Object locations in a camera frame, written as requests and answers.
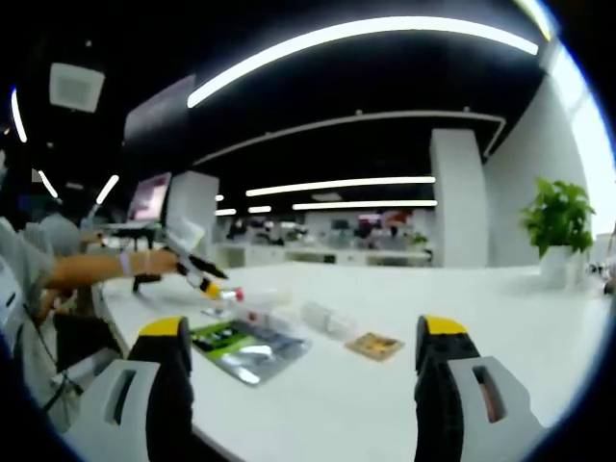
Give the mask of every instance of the black ceiling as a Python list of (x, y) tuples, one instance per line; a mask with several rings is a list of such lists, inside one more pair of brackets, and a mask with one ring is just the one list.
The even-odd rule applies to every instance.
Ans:
[[(503, 116), (509, 128), (543, 77), (537, 57), (482, 38), (429, 32), (348, 38), (267, 65), (208, 98), (190, 110), (190, 134), (173, 152), (152, 155), (122, 149), (127, 113), (173, 82), (195, 73), (197, 84), (203, 83), (284, 39), (350, 20), (422, 14), (453, 17), (545, 44), (513, 0), (297, 3), (269, 2), (257, 11), (236, 4), (215, 9), (210, 4), (174, 4), (159, 12), (100, 12), (99, 25), (81, 27), (57, 19), (59, 14), (42, 14), (40, 19), (29, 18), (20, 36), (4, 28), (1, 39), (11, 45), (3, 57), (4, 67), (10, 71), (0, 76), (0, 92), (7, 101), (0, 123), (10, 124), (9, 94), (17, 85), (29, 136), (23, 148), (31, 162), (45, 169), (67, 201), (80, 207), (89, 205), (110, 174), (117, 172), (121, 179), (108, 200), (125, 204), (140, 177), (182, 170), (231, 144), (305, 123), (352, 116), (357, 110), (368, 114), (467, 107), (474, 113)], [(49, 105), (49, 66), (54, 61), (105, 72), (96, 114)], [(252, 204), (243, 196), (249, 188), (428, 174), (431, 129), (460, 126), (475, 130), (480, 148), (496, 129), (494, 122), (450, 118), (357, 122), (254, 144), (196, 169), (218, 176), (225, 202), (242, 208)], [(66, 181), (86, 189), (65, 192)], [(348, 191), (342, 196), (352, 200), (430, 194), (425, 188), (390, 188)], [(270, 205), (287, 207), (290, 198), (283, 195), (272, 196), (276, 202)]]

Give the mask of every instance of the black cable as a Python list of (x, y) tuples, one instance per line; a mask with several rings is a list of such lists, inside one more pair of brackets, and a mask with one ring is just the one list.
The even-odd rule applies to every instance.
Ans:
[[(35, 318), (32, 316), (32, 314), (28, 311), (28, 308), (26, 307), (26, 305), (23, 305), (23, 309), (26, 312), (26, 314), (28, 315), (28, 318), (30, 318), (30, 321), (32, 322), (33, 326), (35, 327), (35, 330), (37, 331), (37, 335), (38, 338), (40, 339), (40, 342), (42, 343), (43, 348), (45, 349), (45, 352), (47, 353), (47, 356), (49, 356), (49, 359), (51, 360), (51, 362), (54, 364), (54, 366), (56, 367), (56, 371), (58, 370), (58, 362), (56, 361), (56, 359), (54, 358), (53, 354), (51, 353), (51, 350), (49, 349), (49, 346), (47, 346), (47, 343), (45, 342), (42, 333), (40, 332), (39, 327), (37, 326), (36, 320)], [(81, 388), (81, 386), (77, 383), (75, 383), (73, 380), (71, 380), (68, 377), (68, 374), (66, 371), (61, 371), (59, 372), (62, 374), (63, 376), (63, 381), (60, 384), (60, 387), (58, 388), (58, 390), (56, 391), (56, 393), (54, 394), (53, 397), (51, 397), (51, 399), (49, 399), (43, 406), (42, 406), (42, 411), (44, 413), (47, 413), (49, 411), (49, 409), (56, 403), (56, 401), (60, 398), (60, 396), (62, 395), (65, 387), (66, 387), (66, 383), (70, 383), (72, 385), (72, 387), (75, 389), (75, 392), (78, 395), (82, 395), (84, 393), (84, 389)]]

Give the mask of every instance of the ceiling light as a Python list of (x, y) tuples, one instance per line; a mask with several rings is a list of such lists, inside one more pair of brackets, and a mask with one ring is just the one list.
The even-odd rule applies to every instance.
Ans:
[(374, 186), (374, 185), (412, 185), (417, 183), (434, 183), (433, 176), (396, 176), (390, 178), (359, 178), (356, 180), (320, 181), (318, 183), (302, 183), (299, 185), (274, 186), (259, 190), (248, 190), (246, 195), (266, 195), (277, 193), (293, 193), (296, 191), (325, 190), (328, 188), (348, 188), (351, 186)]
[(78, 190), (78, 191), (82, 191), (84, 186), (80, 185), (79, 183), (66, 183), (66, 187), (69, 188), (70, 190)]
[(537, 0), (515, 0), (518, 6), (535, 22), (547, 41), (552, 39), (552, 20), (548, 9)]
[(49, 193), (52, 195), (54, 199), (57, 199), (58, 193), (56, 192), (56, 190), (54, 190), (54, 187), (51, 186), (51, 183), (49, 183), (49, 180), (47, 179), (45, 174), (42, 172), (42, 170), (39, 170), (38, 174), (40, 175), (40, 179), (42, 180), (42, 184), (45, 185), (45, 188), (49, 191)]
[(103, 200), (107, 197), (107, 194), (112, 190), (112, 188), (116, 185), (119, 180), (119, 176), (112, 175), (109, 180), (107, 180), (107, 184), (103, 187), (98, 197), (96, 197), (96, 203), (98, 205), (103, 203)]
[(21, 123), (21, 115), (19, 114), (19, 105), (17, 105), (17, 89), (13, 88), (13, 94), (11, 95), (11, 109), (13, 109), (13, 121), (15, 122), (15, 128), (17, 129), (17, 135), (21, 142), (26, 142), (26, 131), (23, 129), (23, 123)]
[(536, 44), (524, 38), (514, 36), (513, 34), (509, 34), (508, 32), (494, 27), (462, 21), (460, 19), (430, 16), (393, 16), (364, 19), (319, 29), (304, 34), (303, 36), (283, 41), (267, 50), (257, 53), (241, 63), (230, 67), (193, 91), (189, 96), (187, 104), (189, 108), (193, 108), (205, 98), (242, 78), (249, 72), (312, 46), (365, 34), (414, 30), (454, 32), (457, 34), (482, 37), (519, 48), (531, 55), (536, 55), (539, 49)]
[(269, 205), (262, 205), (260, 207), (248, 207), (248, 212), (250, 214), (266, 214), (267, 212), (271, 212), (271, 207)]
[(237, 214), (238, 211), (235, 209), (220, 209), (220, 210), (216, 210), (216, 216), (217, 217), (227, 217), (229, 215), (235, 215)]
[(320, 209), (372, 209), (380, 207), (435, 207), (436, 200), (360, 200), (357, 202), (322, 202), (320, 204), (294, 204), (293, 210)]

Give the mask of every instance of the monitor screen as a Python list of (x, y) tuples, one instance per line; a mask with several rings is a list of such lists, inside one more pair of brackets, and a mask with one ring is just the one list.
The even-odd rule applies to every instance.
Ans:
[(171, 180), (171, 174), (165, 173), (148, 180), (141, 181), (137, 185), (135, 195), (128, 209), (129, 220), (158, 221), (163, 211), (163, 204), (167, 196), (167, 190)]
[(333, 219), (331, 222), (331, 229), (345, 230), (350, 229), (350, 225), (346, 219)]

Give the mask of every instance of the white table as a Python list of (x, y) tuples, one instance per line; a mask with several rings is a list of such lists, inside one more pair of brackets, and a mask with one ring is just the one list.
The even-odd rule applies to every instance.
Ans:
[(360, 250), (292, 244), (220, 243), (215, 245), (215, 253), (214, 259), (224, 268), (250, 268), (292, 261), (324, 263), (326, 257), (332, 258), (336, 265), (352, 267), (380, 266), (388, 260), (406, 266), (424, 266), (432, 258), (429, 253), (419, 250)]
[[(228, 456), (248, 462), (413, 460), (417, 318), (464, 324), (484, 356), (497, 357), (527, 387), (532, 410), (552, 425), (590, 368), (608, 317), (599, 291), (546, 292), (536, 269), (403, 269), (288, 263), (229, 271), (231, 285), (278, 287), (356, 319), (360, 330), (403, 340), (373, 362), (300, 327), (312, 349), (261, 387), (250, 388), (193, 350), (193, 427)], [(105, 283), (109, 316), (126, 343), (151, 321), (185, 315), (212, 322), (207, 301), (179, 276), (142, 286)]]

